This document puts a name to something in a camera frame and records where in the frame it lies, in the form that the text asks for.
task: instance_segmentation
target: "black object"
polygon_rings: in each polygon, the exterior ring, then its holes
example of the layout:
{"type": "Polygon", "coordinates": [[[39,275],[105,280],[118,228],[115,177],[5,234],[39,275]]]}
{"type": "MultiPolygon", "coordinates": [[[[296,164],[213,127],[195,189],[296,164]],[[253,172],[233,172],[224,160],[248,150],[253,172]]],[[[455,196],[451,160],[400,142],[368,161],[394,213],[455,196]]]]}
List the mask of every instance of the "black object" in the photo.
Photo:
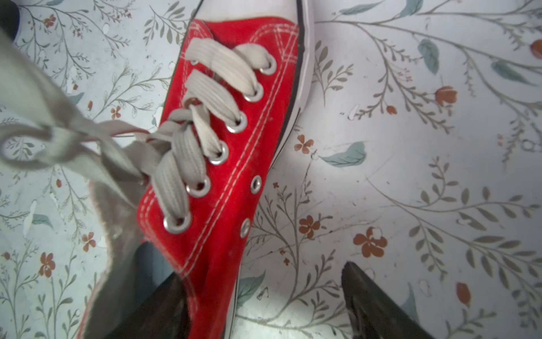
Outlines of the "black object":
{"type": "Polygon", "coordinates": [[[434,339],[358,265],[346,263],[341,280],[353,339],[434,339]]]}
{"type": "Polygon", "coordinates": [[[182,281],[172,273],[143,305],[104,339],[186,339],[190,318],[182,281]]]}
{"type": "Polygon", "coordinates": [[[19,7],[11,0],[0,0],[0,28],[13,41],[19,30],[21,15],[19,7]]]}

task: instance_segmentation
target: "metal eyelet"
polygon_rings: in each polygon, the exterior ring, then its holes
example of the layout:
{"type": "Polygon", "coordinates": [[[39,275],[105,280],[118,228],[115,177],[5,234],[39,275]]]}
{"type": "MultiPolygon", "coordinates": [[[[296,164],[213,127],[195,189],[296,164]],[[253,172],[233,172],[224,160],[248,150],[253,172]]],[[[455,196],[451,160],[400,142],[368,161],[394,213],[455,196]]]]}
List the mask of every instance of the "metal eyelet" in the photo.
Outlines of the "metal eyelet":
{"type": "Polygon", "coordinates": [[[241,224],[241,239],[247,236],[249,230],[250,230],[250,219],[246,218],[241,224]]]}
{"type": "Polygon", "coordinates": [[[258,82],[258,86],[256,88],[256,93],[254,93],[254,95],[243,94],[243,97],[249,103],[255,103],[257,101],[260,101],[263,98],[263,86],[262,86],[262,84],[258,82]]]}
{"type": "Polygon", "coordinates": [[[189,185],[186,185],[186,192],[188,192],[188,194],[190,194],[194,198],[202,198],[205,195],[207,195],[207,193],[209,193],[210,190],[211,190],[211,179],[209,179],[208,176],[205,176],[205,179],[203,180],[203,188],[201,189],[190,188],[189,185]]]}
{"type": "Polygon", "coordinates": [[[181,219],[175,220],[170,217],[164,217],[164,228],[171,234],[181,234],[186,232],[192,224],[192,213],[188,214],[181,219]]]}
{"type": "Polygon", "coordinates": [[[260,191],[262,188],[262,177],[257,175],[254,178],[252,178],[252,182],[250,183],[250,191],[252,194],[256,194],[260,191]]]}
{"type": "Polygon", "coordinates": [[[235,125],[235,126],[226,125],[226,128],[227,128],[228,131],[230,131],[231,133],[241,133],[241,132],[244,131],[244,129],[247,128],[247,126],[248,126],[248,118],[247,118],[247,115],[244,114],[244,112],[242,112],[242,111],[240,111],[239,113],[240,113],[240,115],[241,115],[241,121],[238,121],[238,122],[237,122],[237,125],[235,125]]]}
{"type": "Polygon", "coordinates": [[[228,148],[228,145],[222,140],[219,140],[218,142],[222,147],[220,155],[216,158],[208,158],[209,162],[213,165],[222,165],[226,162],[226,160],[228,160],[228,157],[230,156],[230,149],[228,148]]]}
{"type": "Polygon", "coordinates": [[[269,67],[260,68],[260,73],[265,75],[273,75],[276,72],[276,60],[272,55],[269,55],[269,67]]]}

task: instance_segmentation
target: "shoelace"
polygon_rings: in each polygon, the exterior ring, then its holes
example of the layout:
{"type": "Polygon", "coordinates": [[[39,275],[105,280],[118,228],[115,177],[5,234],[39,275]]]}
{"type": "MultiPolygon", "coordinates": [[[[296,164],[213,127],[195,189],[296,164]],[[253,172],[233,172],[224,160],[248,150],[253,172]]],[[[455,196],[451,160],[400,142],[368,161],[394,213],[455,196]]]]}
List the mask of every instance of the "shoelace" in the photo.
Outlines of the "shoelace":
{"type": "MultiPolygon", "coordinates": [[[[9,45],[0,34],[1,102],[42,128],[2,126],[0,145],[14,136],[48,143],[31,161],[9,159],[3,152],[0,161],[22,170],[62,164],[108,184],[134,206],[138,195],[130,184],[144,182],[143,173],[151,179],[165,216],[164,227],[173,234],[186,231],[191,224],[188,194],[203,197],[211,188],[205,157],[220,165],[229,156],[228,146],[210,126],[210,114],[224,121],[232,133],[247,127],[248,118],[233,96],[215,79],[194,69],[182,100],[188,108],[173,110],[156,132],[144,134],[145,130],[118,120],[96,124],[85,119],[45,74],[9,45]],[[190,104],[193,99],[200,104],[190,104]],[[111,136],[124,133],[134,133],[137,140],[122,149],[111,136]],[[98,142],[100,155],[81,144],[89,140],[98,142]]],[[[263,97],[253,69],[271,75],[277,68],[275,59],[260,45],[242,44],[231,50],[212,39],[192,39],[185,59],[205,65],[251,102],[263,97]]]]}

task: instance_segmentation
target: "canvas sneaker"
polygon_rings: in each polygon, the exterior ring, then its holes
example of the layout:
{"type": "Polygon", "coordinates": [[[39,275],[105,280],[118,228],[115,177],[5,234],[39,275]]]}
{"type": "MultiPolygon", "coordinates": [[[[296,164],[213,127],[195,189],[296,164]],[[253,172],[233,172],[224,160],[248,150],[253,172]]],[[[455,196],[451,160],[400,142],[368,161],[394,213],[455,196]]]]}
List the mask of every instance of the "canvas sneaker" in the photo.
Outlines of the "canvas sneaker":
{"type": "Polygon", "coordinates": [[[62,164],[90,178],[104,228],[109,260],[79,338],[103,338],[129,314],[133,258],[144,240],[182,281],[186,298],[170,308],[175,313],[185,300],[189,337],[229,337],[261,189],[311,84],[311,4],[203,0],[188,26],[160,127],[151,134],[119,120],[85,119],[0,37],[1,102],[39,126],[2,127],[0,143],[24,135],[46,144],[30,161],[0,160],[20,169],[62,164]],[[111,136],[122,133],[137,140],[121,148],[111,136]],[[83,146],[89,141],[98,142],[99,153],[83,146]]]}

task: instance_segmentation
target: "teal leaf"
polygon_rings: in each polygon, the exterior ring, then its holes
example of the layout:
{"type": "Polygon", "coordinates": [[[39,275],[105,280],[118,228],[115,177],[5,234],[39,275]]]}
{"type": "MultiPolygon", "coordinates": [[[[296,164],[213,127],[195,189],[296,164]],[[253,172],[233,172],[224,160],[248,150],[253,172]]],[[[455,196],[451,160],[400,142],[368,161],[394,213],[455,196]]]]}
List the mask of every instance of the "teal leaf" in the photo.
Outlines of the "teal leaf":
{"type": "Polygon", "coordinates": [[[408,298],[404,302],[403,305],[401,305],[401,308],[403,311],[411,317],[415,322],[418,324],[420,323],[420,319],[418,318],[418,311],[416,310],[416,298],[414,297],[414,291],[412,290],[412,285],[408,283],[408,298]]]}
{"type": "Polygon", "coordinates": [[[507,80],[512,80],[512,81],[516,81],[516,82],[523,82],[524,84],[527,84],[527,85],[536,86],[536,85],[528,82],[527,79],[525,79],[523,77],[523,75],[519,74],[514,69],[512,69],[510,67],[510,65],[508,64],[508,62],[506,62],[504,60],[499,60],[499,61],[493,62],[491,64],[491,68],[498,75],[500,75],[501,77],[503,77],[503,78],[505,78],[507,80]]]}
{"type": "Polygon", "coordinates": [[[34,214],[32,225],[47,225],[50,228],[53,228],[53,224],[51,224],[49,217],[43,214],[34,214]]]}
{"type": "Polygon", "coordinates": [[[405,8],[399,13],[399,17],[409,16],[422,9],[423,0],[406,0],[405,8]]]}
{"type": "Polygon", "coordinates": [[[249,277],[239,279],[239,293],[237,294],[237,307],[241,307],[256,293],[263,282],[266,273],[259,277],[249,277]]]}
{"type": "Polygon", "coordinates": [[[363,12],[367,12],[367,11],[370,10],[371,8],[376,7],[376,6],[380,5],[381,3],[382,3],[382,1],[380,1],[380,2],[375,2],[375,3],[372,3],[372,4],[361,4],[361,5],[356,5],[356,6],[354,6],[354,7],[341,9],[341,10],[339,11],[339,13],[341,13],[342,15],[354,15],[354,14],[360,14],[360,13],[363,13],[363,12]]]}
{"type": "Polygon", "coordinates": [[[363,142],[358,141],[350,145],[344,153],[337,153],[332,156],[320,158],[331,166],[348,167],[361,165],[366,157],[365,145],[363,142]]]}
{"type": "Polygon", "coordinates": [[[60,5],[64,0],[51,0],[48,3],[46,3],[46,6],[56,6],[60,5]]]}
{"type": "Polygon", "coordinates": [[[81,92],[81,93],[76,94],[76,95],[70,95],[68,97],[68,99],[69,99],[69,101],[72,102],[72,104],[77,105],[79,103],[79,101],[81,100],[81,98],[83,97],[83,94],[84,94],[84,92],[81,92]]]}
{"type": "Polygon", "coordinates": [[[423,61],[427,66],[427,69],[433,74],[438,72],[438,47],[435,43],[429,39],[423,39],[418,45],[418,50],[423,56],[423,61]]]}

